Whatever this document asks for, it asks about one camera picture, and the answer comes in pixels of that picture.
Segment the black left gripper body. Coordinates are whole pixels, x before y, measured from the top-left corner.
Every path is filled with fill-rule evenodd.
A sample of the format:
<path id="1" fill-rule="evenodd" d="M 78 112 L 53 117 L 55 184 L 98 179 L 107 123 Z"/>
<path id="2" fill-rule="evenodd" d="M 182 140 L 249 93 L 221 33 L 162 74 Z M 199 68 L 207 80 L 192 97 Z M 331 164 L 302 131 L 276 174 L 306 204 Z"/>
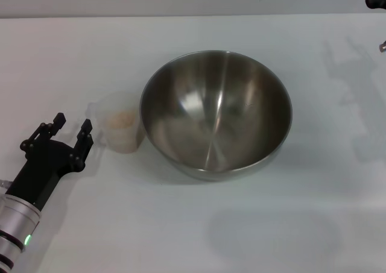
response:
<path id="1" fill-rule="evenodd" d="M 42 210 L 60 179 L 71 172 L 69 145 L 49 140 L 26 151 L 27 162 L 6 194 L 20 198 Z"/>

